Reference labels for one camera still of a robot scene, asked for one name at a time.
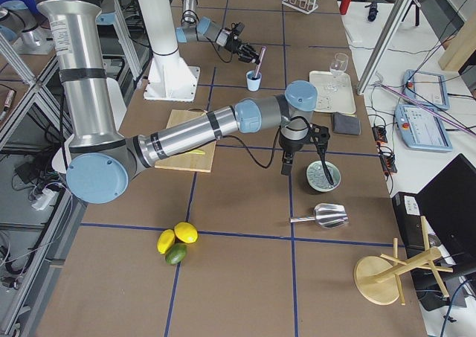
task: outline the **white table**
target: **white table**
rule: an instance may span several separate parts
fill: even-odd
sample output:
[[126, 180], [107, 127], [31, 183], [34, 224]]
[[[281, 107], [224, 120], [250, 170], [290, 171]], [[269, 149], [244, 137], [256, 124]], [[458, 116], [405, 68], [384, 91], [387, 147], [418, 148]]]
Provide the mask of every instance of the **white table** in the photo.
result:
[[[347, 15], [342, 16], [359, 79], [372, 53], [371, 50], [363, 48], [374, 48], [393, 7], [392, 4], [378, 4], [379, 13], [376, 20], [368, 22], [368, 8], [365, 8], [366, 5], [368, 3], [352, 2]], [[426, 51], [439, 43], [437, 40], [437, 36], [423, 13], [420, 12], [420, 25], [418, 27], [415, 26], [413, 8], [405, 21], [400, 25], [390, 43], [389, 50], [385, 52], [377, 68], [377, 72], [383, 76], [384, 84], [389, 86], [402, 85], [405, 71], [407, 69], [416, 69], [423, 62], [426, 55], [426, 53], [400, 53], [390, 51], [390, 49], [413, 53]], [[444, 74], [446, 79], [457, 77], [459, 75], [457, 72], [447, 72], [440, 69], [438, 59], [443, 53], [443, 48], [439, 48], [421, 70]], [[374, 79], [370, 82], [377, 81], [378, 77], [374, 76]], [[446, 86], [449, 93], [470, 95], [468, 88], [460, 77], [447, 81]], [[381, 115], [386, 123], [393, 122], [392, 114], [395, 111], [395, 107], [398, 102], [402, 103], [402, 100], [399, 101], [396, 95], [388, 93], [382, 88], [377, 87], [373, 89], [372, 86], [367, 87], [364, 98], [367, 106], [370, 106], [373, 101], [375, 109], [389, 113], [374, 112], [371, 108], [367, 108], [369, 114]], [[450, 97], [449, 100], [450, 109], [448, 112], [451, 115], [467, 126], [476, 125], [476, 101], [458, 97]], [[382, 124], [382, 119], [369, 116], [371, 123], [373, 123], [374, 119], [377, 125]], [[476, 166], [476, 138], [463, 132], [449, 132], [448, 135], [453, 145], [453, 150], [449, 153], [410, 150], [403, 142], [396, 126], [387, 126], [387, 146], [393, 149], [396, 154], [396, 167], [398, 170], [398, 173], [393, 175], [393, 183], [390, 179], [387, 182], [391, 195], [399, 191], [418, 193], [459, 153], [463, 153]], [[466, 298], [466, 303], [468, 304], [466, 309], [459, 309], [453, 306], [451, 316], [456, 318], [457, 322], [447, 323], [445, 336], [473, 336], [475, 334], [476, 300], [469, 297]], [[443, 316], [446, 314], [446, 311], [447, 307], [431, 312], [427, 312], [422, 308], [426, 329], [430, 336], [440, 335]]]

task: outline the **clear glass cup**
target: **clear glass cup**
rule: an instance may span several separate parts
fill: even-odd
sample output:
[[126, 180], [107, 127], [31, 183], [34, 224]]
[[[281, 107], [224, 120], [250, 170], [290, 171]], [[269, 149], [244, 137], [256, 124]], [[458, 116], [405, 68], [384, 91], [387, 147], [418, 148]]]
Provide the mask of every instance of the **clear glass cup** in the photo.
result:
[[332, 73], [333, 79], [327, 85], [327, 89], [336, 92], [339, 89], [338, 77], [340, 77], [346, 70], [349, 64], [349, 56], [345, 53], [336, 53], [334, 59], [329, 65], [329, 70]]

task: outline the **yellow fruit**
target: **yellow fruit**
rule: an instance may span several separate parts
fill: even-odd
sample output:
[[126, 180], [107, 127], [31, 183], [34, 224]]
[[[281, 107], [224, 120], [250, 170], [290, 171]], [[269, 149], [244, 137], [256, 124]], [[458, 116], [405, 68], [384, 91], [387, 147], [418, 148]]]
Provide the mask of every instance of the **yellow fruit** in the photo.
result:
[[175, 265], [180, 263], [185, 255], [187, 255], [187, 245], [184, 243], [176, 243], [165, 254], [167, 264]]
[[157, 240], [157, 250], [161, 254], [167, 253], [167, 250], [176, 242], [176, 234], [172, 229], [163, 231]]
[[199, 232], [196, 228], [187, 222], [180, 222], [173, 230], [176, 236], [184, 243], [194, 243], [199, 238]]

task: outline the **computer screen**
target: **computer screen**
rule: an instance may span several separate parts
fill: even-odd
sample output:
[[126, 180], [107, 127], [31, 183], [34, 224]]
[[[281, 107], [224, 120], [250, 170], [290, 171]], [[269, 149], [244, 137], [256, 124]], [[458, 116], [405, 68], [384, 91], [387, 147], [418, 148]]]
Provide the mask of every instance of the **computer screen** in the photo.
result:
[[416, 201], [457, 265], [476, 263], [476, 168], [471, 162], [459, 154], [416, 195]]

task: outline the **wooden cutting board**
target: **wooden cutting board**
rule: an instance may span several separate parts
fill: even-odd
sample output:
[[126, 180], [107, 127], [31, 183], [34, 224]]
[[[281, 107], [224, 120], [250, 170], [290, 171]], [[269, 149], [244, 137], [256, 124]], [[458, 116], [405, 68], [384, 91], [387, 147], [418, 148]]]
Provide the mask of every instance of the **wooden cutting board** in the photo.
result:
[[[167, 122], [167, 128], [178, 125], [204, 115], [204, 112], [192, 112], [189, 110], [172, 110]], [[213, 154], [215, 153], [215, 142], [192, 150], [190, 153], [182, 153], [164, 160], [157, 161], [155, 168], [165, 168], [168, 170], [185, 170], [196, 172], [211, 172]]]

